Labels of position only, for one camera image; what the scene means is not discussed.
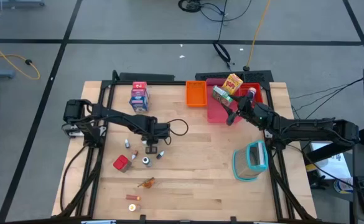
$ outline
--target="wooden table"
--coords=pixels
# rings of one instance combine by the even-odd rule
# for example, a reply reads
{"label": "wooden table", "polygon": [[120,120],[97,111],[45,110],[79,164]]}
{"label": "wooden table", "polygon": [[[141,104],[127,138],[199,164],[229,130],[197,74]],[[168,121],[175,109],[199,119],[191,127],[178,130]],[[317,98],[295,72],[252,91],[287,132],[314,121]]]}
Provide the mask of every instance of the wooden table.
{"label": "wooden table", "polygon": [[[96,103],[100,84],[85,82],[82,99]],[[189,124],[189,132],[185,136],[171,134],[170,146],[161,141],[157,146],[159,151],[165,151],[164,156],[157,160],[156,155],[148,155],[153,165],[146,168],[141,162],[146,155],[140,136],[110,123],[93,218],[138,220],[140,214],[145,214],[148,220],[227,221],[236,216],[239,221],[276,221],[269,172],[260,174],[256,181],[241,182],[234,178],[231,168],[233,151],[262,139],[262,132],[245,121],[233,126],[208,124],[206,108],[186,106],[185,86],[154,85],[148,88],[151,93],[149,115],[156,116],[160,123],[182,118]],[[130,90],[130,85],[116,86],[114,110],[134,114],[128,103]],[[271,93],[275,110],[281,116],[293,118],[286,84],[271,83]],[[186,129],[181,122],[172,123],[171,128],[177,133]],[[125,139],[131,144],[129,150],[124,146]],[[64,167],[82,147],[82,141],[82,138],[70,141]],[[130,157],[134,149],[139,151],[139,155],[133,161],[133,167],[126,173],[116,170],[113,167],[115,159],[121,154]],[[68,171],[65,205],[80,188],[86,152],[74,161]],[[284,159],[290,189],[308,213],[316,217],[302,154],[288,147],[284,150]],[[150,177],[156,178],[151,189],[137,188]],[[60,185],[52,212],[54,215],[60,213],[59,192]],[[284,194],[281,189],[279,192],[283,215],[287,217]],[[126,194],[141,196],[140,212],[129,212],[128,205],[134,201],[125,200]],[[89,196],[90,190],[86,193],[82,214],[86,214]]]}

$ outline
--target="teal container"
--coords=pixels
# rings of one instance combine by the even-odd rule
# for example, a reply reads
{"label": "teal container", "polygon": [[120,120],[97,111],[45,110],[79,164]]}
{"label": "teal container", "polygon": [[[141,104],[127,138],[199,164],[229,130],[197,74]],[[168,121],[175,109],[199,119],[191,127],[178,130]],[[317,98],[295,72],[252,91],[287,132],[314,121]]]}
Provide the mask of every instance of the teal container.
{"label": "teal container", "polygon": [[233,173],[237,180],[253,181],[268,169],[268,152],[265,143],[252,142],[246,149],[233,153]]}

